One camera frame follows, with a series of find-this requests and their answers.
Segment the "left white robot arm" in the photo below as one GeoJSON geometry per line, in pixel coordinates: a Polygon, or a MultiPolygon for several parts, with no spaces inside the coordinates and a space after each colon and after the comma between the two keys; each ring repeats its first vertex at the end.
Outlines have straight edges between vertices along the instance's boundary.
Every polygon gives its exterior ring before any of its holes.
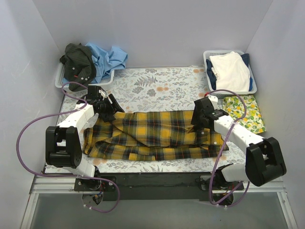
{"type": "Polygon", "coordinates": [[[106,94],[100,86],[94,85],[88,86],[87,94],[78,99],[74,109],[75,112],[57,126],[46,129],[46,163],[68,170],[89,190],[100,190],[106,184],[114,187],[114,180],[100,178],[98,168],[83,159],[79,134],[96,114],[110,123],[117,112],[124,110],[112,94],[106,94]]]}

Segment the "yellow plaid flannel shirt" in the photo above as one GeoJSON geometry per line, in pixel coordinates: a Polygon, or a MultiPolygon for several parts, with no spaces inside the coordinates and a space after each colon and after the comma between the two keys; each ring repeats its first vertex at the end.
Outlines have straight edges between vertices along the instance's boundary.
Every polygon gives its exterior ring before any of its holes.
{"type": "Polygon", "coordinates": [[[116,113],[84,131],[83,152],[92,158],[164,161],[216,157],[222,136],[191,124],[193,111],[116,113]]]}

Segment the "black pinstripe shirt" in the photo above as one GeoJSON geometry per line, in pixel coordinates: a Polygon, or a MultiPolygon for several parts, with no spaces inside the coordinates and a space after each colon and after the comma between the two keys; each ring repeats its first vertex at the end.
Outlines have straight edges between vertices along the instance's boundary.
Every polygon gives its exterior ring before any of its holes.
{"type": "Polygon", "coordinates": [[[68,82],[77,82],[88,86],[96,77],[96,68],[89,47],[70,43],[65,48],[65,54],[60,58],[64,65],[64,78],[68,82]]]}

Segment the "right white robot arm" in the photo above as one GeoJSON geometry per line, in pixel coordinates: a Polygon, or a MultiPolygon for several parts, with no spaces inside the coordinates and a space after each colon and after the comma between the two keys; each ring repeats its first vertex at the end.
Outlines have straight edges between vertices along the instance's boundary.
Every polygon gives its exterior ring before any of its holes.
{"type": "Polygon", "coordinates": [[[228,189],[233,182],[250,182],[260,187],[287,173],[279,142],[263,138],[238,124],[224,110],[215,109],[217,98],[204,97],[194,102],[192,125],[204,127],[225,135],[245,153],[243,164],[229,164],[212,170],[211,179],[216,179],[220,189],[228,189]]]}

